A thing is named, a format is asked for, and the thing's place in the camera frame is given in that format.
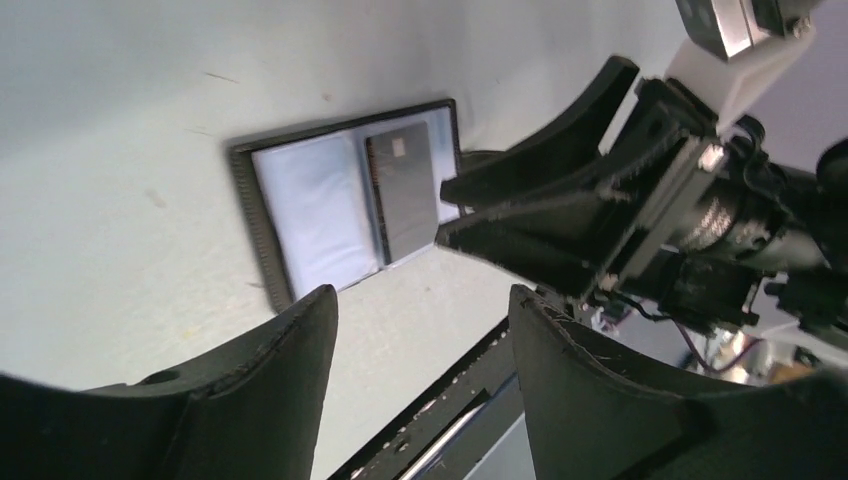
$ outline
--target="white table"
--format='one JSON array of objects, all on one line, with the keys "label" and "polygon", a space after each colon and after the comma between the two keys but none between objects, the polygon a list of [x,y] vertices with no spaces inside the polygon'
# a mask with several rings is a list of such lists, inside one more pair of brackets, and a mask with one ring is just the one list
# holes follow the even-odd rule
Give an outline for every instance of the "white table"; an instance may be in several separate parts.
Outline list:
[{"label": "white table", "polygon": [[[505,148],[609,54],[659,73],[684,35],[668,0],[6,2],[0,27],[0,369],[76,389],[270,318],[228,140],[452,96],[464,148]],[[314,478],[488,331],[512,281],[434,250],[344,292]]]}]

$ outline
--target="table surface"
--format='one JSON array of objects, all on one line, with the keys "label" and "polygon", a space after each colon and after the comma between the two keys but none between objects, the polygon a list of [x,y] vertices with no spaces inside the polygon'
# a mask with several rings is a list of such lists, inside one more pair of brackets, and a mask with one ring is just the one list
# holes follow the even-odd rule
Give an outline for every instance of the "table surface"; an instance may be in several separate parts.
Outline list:
[{"label": "table surface", "polygon": [[[506,148],[618,53],[661,73],[673,2],[244,0],[0,6],[0,370],[137,382],[266,321],[235,138],[444,97]],[[514,279],[432,250],[343,292],[325,478],[506,312]]]}]

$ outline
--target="purple cable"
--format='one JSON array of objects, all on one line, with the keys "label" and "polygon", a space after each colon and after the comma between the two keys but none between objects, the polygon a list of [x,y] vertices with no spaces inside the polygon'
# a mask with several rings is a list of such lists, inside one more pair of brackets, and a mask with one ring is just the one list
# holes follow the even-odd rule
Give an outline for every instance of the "purple cable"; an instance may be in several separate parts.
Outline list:
[{"label": "purple cable", "polygon": [[738,365],[739,362],[741,362],[742,359],[745,358],[745,355],[747,355],[748,352],[751,351],[751,349],[753,349],[755,346],[757,346],[762,341],[762,339],[760,339],[760,338],[754,339],[751,343],[746,345],[745,348],[743,348],[742,351],[739,352],[739,355],[737,355],[736,358],[731,360],[727,365],[725,365],[721,368],[715,368],[712,365],[710,365],[709,363],[707,363],[707,361],[704,360],[704,357],[701,356],[701,353],[698,351],[698,348],[695,346],[695,342],[693,342],[692,337],[689,336],[689,332],[687,332],[686,329],[683,328],[677,322],[674,322],[674,325],[677,327],[677,330],[680,331],[680,335],[683,336],[683,340],[686,341],[686,345],[689,347],[689,350],[692,351],[692,355],[695,357],[695,361],[698,362],[698,365],[703,367],[704,370],[706,370],[708,373],[710,373],[712,375],[721,375],[723,373],[728,372],[731,368]]}]

